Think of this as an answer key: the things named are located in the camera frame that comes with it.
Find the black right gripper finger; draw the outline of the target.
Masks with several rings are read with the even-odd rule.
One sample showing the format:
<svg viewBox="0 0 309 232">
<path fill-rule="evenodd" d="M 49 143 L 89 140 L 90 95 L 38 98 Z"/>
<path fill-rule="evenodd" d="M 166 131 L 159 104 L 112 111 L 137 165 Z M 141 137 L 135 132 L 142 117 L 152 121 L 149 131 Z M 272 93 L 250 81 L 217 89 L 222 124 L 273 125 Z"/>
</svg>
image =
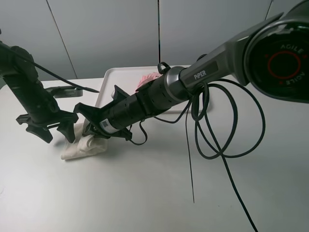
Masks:
<svg viewBox="0 0 309 232">
<path fill-rule="evenodd" d="M 90 122 L 85 122 L 83 124 L 82 134 L 93 134 L 93 132 L 92 132 L 92 124 Z"/>
<path fill-rule="evenodd" d="M 101 133 L 94 126 L 92 126 L 92 132 L 93 132 L 93 134 L 82 134 L 82 136 L 86 137 L 86 136 L 91 135 L 94 138 L 110 139 L 110 136 L 108 134 Z"/>
</svg>

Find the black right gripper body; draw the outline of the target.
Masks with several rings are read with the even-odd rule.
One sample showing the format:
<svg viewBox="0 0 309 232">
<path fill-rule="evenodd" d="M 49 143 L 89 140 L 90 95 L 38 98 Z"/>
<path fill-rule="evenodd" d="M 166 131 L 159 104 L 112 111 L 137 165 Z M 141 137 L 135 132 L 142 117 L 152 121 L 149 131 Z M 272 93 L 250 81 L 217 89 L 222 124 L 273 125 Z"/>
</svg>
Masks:
<svg viewBox="0 0 309 232">
<path fill-rule="evenodd" d="M 82 114 L 98 131 L 111 137 L 132 139 L 132 133 L 127 127 L 145 119 L 136 96 L 130 96 L 120 102 L 110 102 L 102 108 L 79 103 L 74 107 L 75 113 Z"/>
</svg>

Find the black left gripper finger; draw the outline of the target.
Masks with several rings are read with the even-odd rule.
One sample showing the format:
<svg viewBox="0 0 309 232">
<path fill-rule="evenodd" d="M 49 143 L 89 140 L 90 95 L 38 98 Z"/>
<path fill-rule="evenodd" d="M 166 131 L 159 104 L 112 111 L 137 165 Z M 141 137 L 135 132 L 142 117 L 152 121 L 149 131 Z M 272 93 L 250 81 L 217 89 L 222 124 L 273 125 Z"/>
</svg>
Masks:
<svg viewBox="0 0 309 232">
<path fill-rule="evenodd" d="M 50 143 L 53 139 L 52 134 L 50 133 L 49 130 L 45 130 L 43 128 L 38 128 L 38 127 L 27 127 L 26 131 L 38 136 L 42 140 L 44 140 L 46 143 Z"/>
<path fill-rule="evenodd" d="M 57 130 L 62 133 L 69 143 L 75 141 L 74 123 L 62 122 L 59 124 Z"/>
</svg>

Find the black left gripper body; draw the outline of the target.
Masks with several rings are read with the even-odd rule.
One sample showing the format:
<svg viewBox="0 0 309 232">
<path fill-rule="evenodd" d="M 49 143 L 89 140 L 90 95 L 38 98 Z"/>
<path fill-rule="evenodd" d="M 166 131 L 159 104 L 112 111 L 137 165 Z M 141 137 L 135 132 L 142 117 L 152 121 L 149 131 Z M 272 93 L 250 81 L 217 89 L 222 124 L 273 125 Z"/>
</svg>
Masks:
<svg viewBox="0 0 309 232">
<path fill-rule="evenodd" d="M 18 124 L 47 130 L 54 124 L 58 127 L 62 122 L 77 122 L 77 114 L 61 110 L 39 80 L 6 79 L 5 83 L 26 111 L 26 114 L 17 117 Z"/>
</svg>

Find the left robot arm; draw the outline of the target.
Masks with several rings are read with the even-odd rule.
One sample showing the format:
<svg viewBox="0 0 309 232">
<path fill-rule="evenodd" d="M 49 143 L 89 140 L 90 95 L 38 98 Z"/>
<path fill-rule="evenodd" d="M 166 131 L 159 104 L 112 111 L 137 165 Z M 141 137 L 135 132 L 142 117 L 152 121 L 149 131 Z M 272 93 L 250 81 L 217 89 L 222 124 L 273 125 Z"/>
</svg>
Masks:
<svg viewBox="0 0 309 232">
<path fill-rule="evenodd" d="M 75 140 L 74 124 L 78 120 L 76 113 L 59 108 L 56 97 L 73 97 L 75 87 L 44 88 L 38 79 L 38 73 L 32 64 L 33 57 L 19 46 L 0 45 L 0 76 L 26 110 L 16 121 L 27 124 L 26 131 L 47 143 L 53 139 L 50 129 L 57 128 L 66 139 Z"/>
</svg>

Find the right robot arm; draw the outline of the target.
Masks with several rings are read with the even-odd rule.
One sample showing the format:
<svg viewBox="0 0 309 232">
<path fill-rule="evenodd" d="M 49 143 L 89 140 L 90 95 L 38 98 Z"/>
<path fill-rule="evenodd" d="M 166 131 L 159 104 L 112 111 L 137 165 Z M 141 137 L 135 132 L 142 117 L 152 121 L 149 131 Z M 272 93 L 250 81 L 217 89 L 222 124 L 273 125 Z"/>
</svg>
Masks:
<svg viewBox="0 0 309 232">
<path fill-rule="evenodd" d="M 79 103 L 74 111 L 91 124 L 88 133 L 102 138 L 132 137 L 128 127 L 162 114 L 191 98 L 204 84 L 227 75 L 278 100 L 309 101 L 309 3 L 302 1 L 241 32 L 184 68 L 166 67 L 161 76 L 133 95 L 116 87 L 102 108 Z"/>
</svg>

